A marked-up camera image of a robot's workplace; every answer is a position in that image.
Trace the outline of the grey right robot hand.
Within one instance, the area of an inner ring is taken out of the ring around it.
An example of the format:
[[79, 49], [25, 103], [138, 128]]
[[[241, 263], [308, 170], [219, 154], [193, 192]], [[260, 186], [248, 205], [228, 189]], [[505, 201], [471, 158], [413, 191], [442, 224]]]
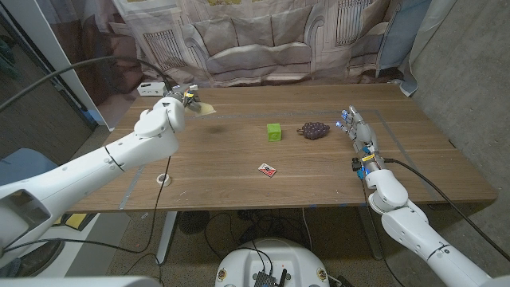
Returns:
[[353, 170], [365, 178], [373, 171], [385, 169], [385, 163], [379, 154], [377, 136], [374, 129], [362, 118], [361, 114], [350, 105], [341, 113], [341, 120], [336, 126], [347, 134], [352, 141], [357, 159]]

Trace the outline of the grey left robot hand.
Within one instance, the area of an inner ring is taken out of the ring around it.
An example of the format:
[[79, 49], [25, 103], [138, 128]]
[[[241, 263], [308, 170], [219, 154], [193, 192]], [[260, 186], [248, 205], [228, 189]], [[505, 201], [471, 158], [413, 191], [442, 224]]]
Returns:
[[201, 112], [200, 99], [198, 96], [198, 86], [191, 85], [176, 85], [169, 91], [164, 93], [164, 96], [173, 97], [180, 100], [185, 108], [190, 109], [192, 112]]

